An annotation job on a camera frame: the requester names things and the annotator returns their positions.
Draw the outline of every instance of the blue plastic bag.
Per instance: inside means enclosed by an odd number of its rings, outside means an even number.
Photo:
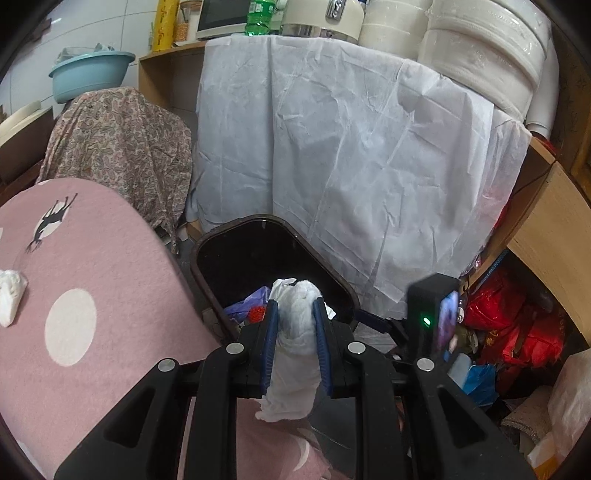
[[[261,287],[244,300],[224,308],[223,311],[230,317],[230,320],[244,326],[245,323],[248,323],[248,312],[251,311],[251,308],[267,306],[270,293],[271,289],[269,287]]]
[[[489,407],[499,398],[495,381],[496,370],[493,365],[472,365],[462,390],[479,407]]]

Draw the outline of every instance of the pink mat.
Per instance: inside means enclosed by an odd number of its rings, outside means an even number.
[[[151,228],[90,181],[50,180],[0,208],[0,268],[29,281],[0,329],[0,412],[46,478],[158,360],[218,347]],[[265,424],[257,408],[238,406],[240,480],[327,476],[306,422]]]

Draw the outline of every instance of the blue gripper pad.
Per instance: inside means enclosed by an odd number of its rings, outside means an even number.
[[[279,331],[279,305],[274,300],[269,300],[265,311],[264,322],[267,322],[267,334],[261,351],[261,392],[267,394],[267,388],[271,384],[271,371],[273,370],[273,358],[275,357],[275,344]]]
[[[332,395],[332,368],[330,363],[330,351],[326,340],[326,331],[324,329],[324,319],[328,321],[326,307],[323,299],[317,299],[312,304],[312,314],[316,323],[316,349],[318,352],[318,365],[320,366],[320,378],[322,386],[328,396]]]

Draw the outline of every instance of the white tissue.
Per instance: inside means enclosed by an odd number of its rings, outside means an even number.
[[[320,368],[316,352],[316,327],[312,304],[322,296],[311,282],[295,278],[276,280],[269,295],[279,305],[279,331],[271,384],[258,402],[259,420],[268,422],[297,420],[307,416],[314,406],[320,384]],[[335,312],[326,306],[330,319]]]
[[[19,272],[0,270],[0,325],[3,327],[14,321],[27,285],[27,279]]]

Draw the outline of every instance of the black animal print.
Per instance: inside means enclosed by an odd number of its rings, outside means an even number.
[[[68,204],[68,197],[66,197],[66,201],[64,202],[64,205],[58,211],[54,212],[53,210],[56,208],[57,203],[59,202],[59,200],[56,200],[53,207],[51,207],[51,210],[49,210],[41,219],[41,223],[37,227],[37,230],[35,231],[35,235],[33,235],[33,241],[30,244],[28,244],[28,246],[25,250],[26,252],[31,251],[31,247],[33,244],[35,244],[35,248],[33,249],[33,251],[35,251],[35,250],[37,250],[37,248],[39,248],[39,246],[41,245],[41,234],[43,233],[43,231],[52,223],[61,222],[64,219],[64,215],[66,214],[66,210],[72,206],[72,203],[74,203],[74,200],[76,200],[76,197],[78,197],[77,193],[74,195],[74,198],[72,198],[72,201],[69,204]]]

